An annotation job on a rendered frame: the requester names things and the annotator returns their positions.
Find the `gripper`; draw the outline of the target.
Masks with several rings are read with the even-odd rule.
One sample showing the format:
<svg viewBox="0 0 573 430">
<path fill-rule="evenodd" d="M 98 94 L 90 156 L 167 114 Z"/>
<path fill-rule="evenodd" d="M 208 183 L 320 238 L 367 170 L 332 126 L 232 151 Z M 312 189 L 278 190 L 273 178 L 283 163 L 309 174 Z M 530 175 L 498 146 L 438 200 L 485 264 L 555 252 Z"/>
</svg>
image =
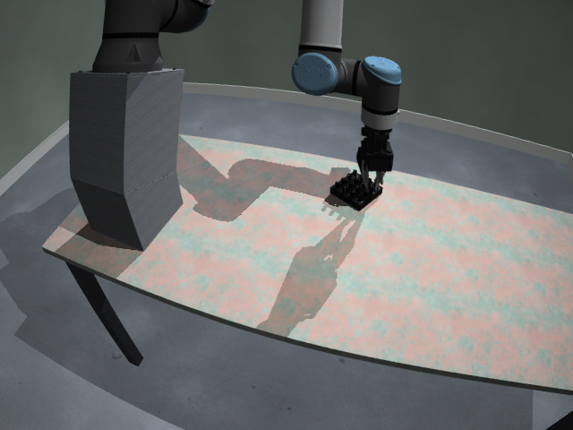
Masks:
<svg viewBox="0 0 573 430">
<path fill-rule="evenodd" d="M 381 185 L 383 185 L 383 176 L 385 176 L 385 173 L 392 171 L 394 154 L 391 149 L 390 143 L 388 142 L 389 133 L 392 131 L 392 129 L 378 131 L 372 129 L 371 127 L 368 127 L 367 125 L 364 125 L 364 127 L 366 128 L 366 130 L 371 132 L 371 137 L 368 138 L 364 137 L 364 140 L 361 141 L 362 145 L 361 147 L 358 147 L 356 160 L 358 167 L 360 168 L 364 186 L 366 187 L 367 190 L 369 188 L 368 171 L 380 171 L 376 172 L 377 177 L 374 179 L 374 190 L 376 190 L 377 187 L 380 185 L 380 182 Z M 386 148 L 386 143 L 388 144 L 387 148 Z M 366 155 L 369 156 L 368 159 L 366 158 Z M 367 161 L 367 167 L 366 167 L 366 161 Z M 368 185 L 366 184 L 365 180 L 367 180 Z"/>
</svg>

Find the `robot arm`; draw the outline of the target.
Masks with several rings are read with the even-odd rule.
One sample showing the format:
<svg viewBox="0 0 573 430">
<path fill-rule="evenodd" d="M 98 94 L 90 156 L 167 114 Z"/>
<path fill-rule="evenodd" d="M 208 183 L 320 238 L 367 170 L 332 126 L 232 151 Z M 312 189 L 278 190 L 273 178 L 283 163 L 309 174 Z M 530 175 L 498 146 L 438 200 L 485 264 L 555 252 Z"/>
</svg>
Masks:
<svg viewBox="0 0 573 430">
<path fill-rule="evenodd" d="M 102 43 L 92 72 L 161 71 L 158 34 L 195 30 L 213 4 L 214 0 L 106 0 Z M 379 56 L 363 61 L 341 58 L 342 17 L 343 0 L 303 0 L 298 58 L 292 67 L 295 86 L 314 96 L 336 92 L 362 97 L 362 122 L 378 131 L 392 129 L 399 115 L 400 67 Z"/>
</svg>

